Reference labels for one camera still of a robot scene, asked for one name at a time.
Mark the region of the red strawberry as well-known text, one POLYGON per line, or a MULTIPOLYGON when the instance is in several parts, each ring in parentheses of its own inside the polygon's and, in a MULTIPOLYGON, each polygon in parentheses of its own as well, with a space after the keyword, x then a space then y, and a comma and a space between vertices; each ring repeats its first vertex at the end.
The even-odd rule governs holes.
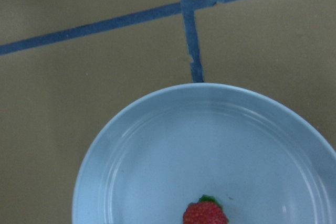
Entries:
POLYGON ((223 206, 213 196, 203 195, 198 202, 190 203, 183 213, 183 224, 212 223, 227 224, 223 206))

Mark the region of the blue round plate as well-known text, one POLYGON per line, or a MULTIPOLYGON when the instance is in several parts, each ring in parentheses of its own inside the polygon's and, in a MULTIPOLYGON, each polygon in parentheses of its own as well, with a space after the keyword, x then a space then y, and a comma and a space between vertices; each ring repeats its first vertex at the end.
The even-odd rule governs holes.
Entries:
POLYGON ((202 195, 230 223, 335 223, 335 151, 261 94, 213 83, 133 102, 97 135, 77 177, 73 223, 181 223, 202 195))

